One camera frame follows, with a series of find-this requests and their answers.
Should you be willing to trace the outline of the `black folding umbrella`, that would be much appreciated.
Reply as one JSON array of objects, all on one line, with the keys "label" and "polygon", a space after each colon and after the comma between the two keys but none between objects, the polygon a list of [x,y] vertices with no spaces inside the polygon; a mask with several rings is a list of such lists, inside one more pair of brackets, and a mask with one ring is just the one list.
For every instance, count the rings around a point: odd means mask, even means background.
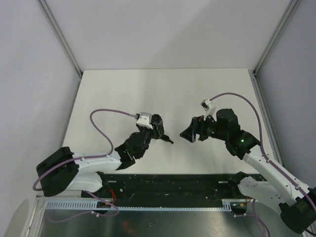
[{"label": "black folding umbrella", "polygon": [[169,142],[174,144],[174,142],[169,138],[168,135],[164,133],[163,120],[162,117],[158,114],[153,114],[151,119],[151,126],[153,127],[153,131],[151,134],[151,138],[155,140],[163,140],[165,142]]}]

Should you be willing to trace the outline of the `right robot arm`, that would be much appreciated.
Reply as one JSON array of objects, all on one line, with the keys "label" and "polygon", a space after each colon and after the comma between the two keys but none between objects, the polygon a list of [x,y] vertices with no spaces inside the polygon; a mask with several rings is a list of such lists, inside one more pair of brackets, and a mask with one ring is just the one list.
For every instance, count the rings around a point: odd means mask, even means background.
[{"label": "right robot arm", "polygon": [[274,210],[293,232],[301,234],[315,222],[316,190],[273,158],[264,157],[260,141],[241,129],[232,109],[219,110],[216,118],[211,115],[193,117],[180,137],[191,143],[209,137],[224,141],[232,156],[237,156],[265,178],[264,181],[256,181],[246,173],[237,173],[233,182],[240,193]]}]

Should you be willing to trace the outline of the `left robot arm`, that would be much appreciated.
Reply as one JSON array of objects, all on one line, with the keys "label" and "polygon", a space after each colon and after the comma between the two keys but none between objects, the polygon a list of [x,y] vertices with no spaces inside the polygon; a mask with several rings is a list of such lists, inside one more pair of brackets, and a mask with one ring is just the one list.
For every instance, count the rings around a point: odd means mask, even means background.
[{"label": "left robot arm", "polygon": [[84,155],[73,153],[69,147],[59,148],[36,167],[40,191],[45,197],[64,191],[99,191],[104,185],[102,173],[129,168],[144,156],[151,140],[164,136],[164,129],[157,126],[138,129],[111,154]]}]

